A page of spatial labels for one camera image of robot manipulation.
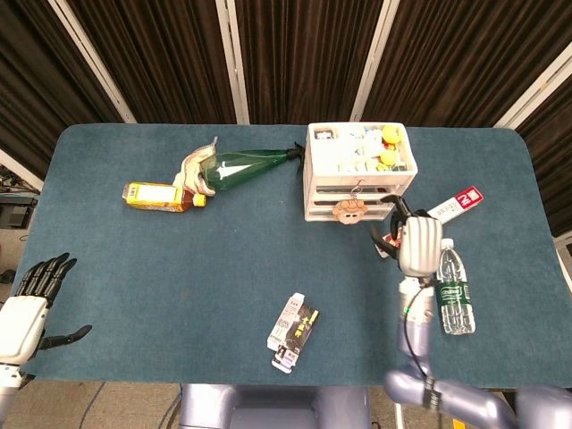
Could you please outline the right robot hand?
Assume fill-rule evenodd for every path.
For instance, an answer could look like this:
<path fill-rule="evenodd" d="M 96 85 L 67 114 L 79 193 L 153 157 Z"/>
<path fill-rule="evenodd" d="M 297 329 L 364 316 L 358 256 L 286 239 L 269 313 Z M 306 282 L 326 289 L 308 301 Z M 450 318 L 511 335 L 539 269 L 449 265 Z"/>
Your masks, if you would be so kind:
<path fill-rule="evenodd" d="M 372 228 L 374 244 L 397 261 L 404 275 L 432 277 L 441 257 L 442 223 L 424 209 L 412 212 L 402 196 L 390 194 L 380 201 L 395 205 L 391 215 L 391 237 L 397 239 L 400 231 L 400 246 L 386 241 L 376 228 Z"/>

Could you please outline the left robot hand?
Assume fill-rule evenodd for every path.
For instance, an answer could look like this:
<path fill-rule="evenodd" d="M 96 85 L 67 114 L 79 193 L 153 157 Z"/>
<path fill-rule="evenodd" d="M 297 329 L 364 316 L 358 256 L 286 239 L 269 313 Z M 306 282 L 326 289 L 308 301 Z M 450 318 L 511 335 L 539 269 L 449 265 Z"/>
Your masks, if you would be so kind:
<path fill-rule="evenodd" d="M 83 339 L 90 324 L 66 335 L 46 336 L 46 320 L 67 273 L 77 260 L 65 252 L 33 265 L 21 278 L 14 295 L 1 308 L 1 363 L 21 366 L 37 351 Z"/>

